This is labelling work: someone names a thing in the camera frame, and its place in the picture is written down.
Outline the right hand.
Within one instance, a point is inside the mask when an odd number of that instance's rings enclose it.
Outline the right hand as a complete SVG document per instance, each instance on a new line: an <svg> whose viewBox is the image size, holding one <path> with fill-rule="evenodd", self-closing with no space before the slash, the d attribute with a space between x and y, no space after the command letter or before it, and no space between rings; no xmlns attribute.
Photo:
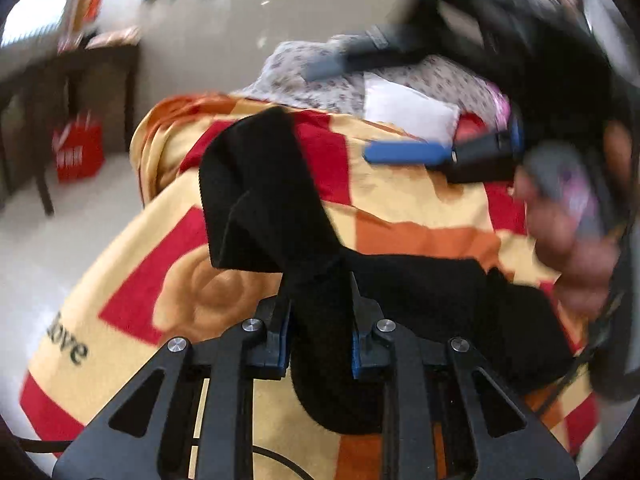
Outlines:
<svg viewBox="0 0 640 480"><path fill-rule="evenodd" d="M536 240L538 260L560 274L554 296L568 312L594 320L608 299L620 258L616 240L578 238L575 220L559 204L544 197L522 167L515 173L514 196L526 203L527 229Z"/></svg>

